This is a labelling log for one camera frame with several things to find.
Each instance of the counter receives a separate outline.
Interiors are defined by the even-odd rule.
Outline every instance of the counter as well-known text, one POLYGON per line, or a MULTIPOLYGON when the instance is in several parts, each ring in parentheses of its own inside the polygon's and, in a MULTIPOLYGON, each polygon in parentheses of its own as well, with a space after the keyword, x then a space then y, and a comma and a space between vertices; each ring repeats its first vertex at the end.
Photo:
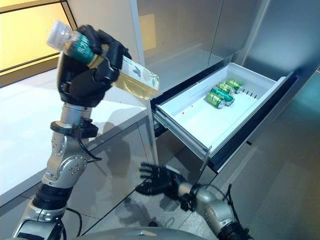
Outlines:
MULTIPOLYGON (((56 74, 56 69, 50 70, 0 89, 0 206, 38 183, 45 172, 51 154, 50 123, 60 119, 63 106, 56 74)), ((102 100, 92 110, 99 130, 88 148, 145 116, 143 106, 102 100)))

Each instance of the cable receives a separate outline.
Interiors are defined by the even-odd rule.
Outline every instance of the cable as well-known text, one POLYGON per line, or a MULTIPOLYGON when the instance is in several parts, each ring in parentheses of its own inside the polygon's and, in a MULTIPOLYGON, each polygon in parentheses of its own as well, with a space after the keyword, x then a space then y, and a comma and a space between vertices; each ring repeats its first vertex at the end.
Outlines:
POLYGON ((79 237, 80 234, 81 234, 81 230, 82 230, 82 217, 81 217, 81 214, 78 211, 76 211, 76 210, 74 210, 72 208, 69 208, 69 207, 67 207, 66 210, 68 210, 70 212, 73 212, 74 214, 78 215, 78 218, 79 218, 79 230, 78 230, 78 233, 77 233, 76 236, 79 237))
POLYGON ((67 240, 67 233, 65 228, 63 228, 62 230, 62 236, 63 236, 63 240, 67 240))
POLYGON ((78 138, 78 143, 80 145, 80 147, 82 148, 83 151, 85 151, 91 158, 95 159, 95 160, 92 160, 92 161, 88 161, 87 163, 92 163, 92 162, 97 162, 97 161, 101 161, 102 158, 101 157, 97 157, 95 155, 93 155, 87 148, 86 146, 84 145, 84 143, 81 141, 80 138, 78 138))
POLYGON ((238 223, 241 226, 242 230, 245 232, 247 238, 248 239, 254 239, 252 236, 249 235, 249 229, 248 228, 243 228, 241 223, 240 223, 238 214, 237 214, 235 206, 234 206, 234 201, 232 201, 232 198, 231 198, 231 187, 232 187, 232 184, 230 183, 229 186, 228 186, 228 190, 227 190, 225 195, 227 197, 228 204, 231 206, 234 218, 238 221, 238 223))

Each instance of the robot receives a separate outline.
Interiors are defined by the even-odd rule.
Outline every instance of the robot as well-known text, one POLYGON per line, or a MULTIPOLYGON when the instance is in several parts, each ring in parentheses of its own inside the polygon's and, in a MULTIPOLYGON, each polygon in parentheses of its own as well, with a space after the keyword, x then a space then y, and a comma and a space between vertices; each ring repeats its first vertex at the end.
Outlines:
MULTIPOLYGON (((90 41, 90 49, 102 54, 101 44, 109 46, 105 61, 97 68, 68 57, 61 52, 58 62, 57 89, 63 103, 61 119, 51 123, 52 153, 47 169, 33 199, 28 203, 12 238, 27 240, 59 240, 66 237, 62 217, 74 185, 87 164, 100 161, 87 148, 88 138, 97 136, 98 128, 90 119, 92 108, 103 99, 112 82, 118 79, 123 56, 131 59, 128 49, 119 41, 90 25, 78 31, 90 41)), ((164 193, 180 201, 184 211, 196 211, 220 240, 247 240, 251 237, 240 225, 229 198, 220 200, 206 186, 188 183, 178 172, 166 167, 142 163, 141 177, 145 181, 136 187, 143 195, 164 193)), ((133 227, 83 235, 79 240, 138 239, 203 239, 191 233, 161 227, 133 227)))

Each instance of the white drawer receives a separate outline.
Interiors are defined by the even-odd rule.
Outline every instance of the white drawer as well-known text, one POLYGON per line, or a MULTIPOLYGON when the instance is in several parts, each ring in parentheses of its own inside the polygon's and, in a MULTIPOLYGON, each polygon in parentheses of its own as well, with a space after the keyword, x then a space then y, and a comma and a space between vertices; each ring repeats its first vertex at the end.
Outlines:
POLYGON ((291 75, 275 81, 229 63, 156 105, 153 116, 206 162, 266 104, 291 75), (235 101, 231 106, 222 109, 212 107, 205 101, 206 94, 214 85, 230 78, 243 82, 243 91, 234 94, 235 101))

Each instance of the green can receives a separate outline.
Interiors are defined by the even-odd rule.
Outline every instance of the green can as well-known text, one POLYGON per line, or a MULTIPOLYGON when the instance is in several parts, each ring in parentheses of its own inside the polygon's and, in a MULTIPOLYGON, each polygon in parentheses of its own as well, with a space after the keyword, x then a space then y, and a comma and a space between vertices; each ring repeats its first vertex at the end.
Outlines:
POLYGON ((225 100, 223 97, 213 93, 209 92, 206 96, 206 101, 216 107, 217 109, 222 109, 222 107, 225 105, 225 100))
POLYGON ((229 95, 233 95, 235 92, 235 89, 223 82, 220 82, 216 85, 216 87, 218 89, 221 89, 222 91, 224 91, 225 93, 229 94, 229 95))
POLYGON ((238 82, 236 80, 229 79, 225 82, 228 86, 234 88, 234 92, 236 94, 240 93, 240 91, 243 89, 244 85, 241 82, 238 82))
POLYGON ((218 96, 223 97, 226 106, 230 106, 235 101, 235 99, 232 96, 230 96, 228 93, 225 93, 224 91, 222 91, 221 89, 219 89, 217 87, 213 87, 210 90, 210 92, 214 93, 214 94, 216 94, 218 96))

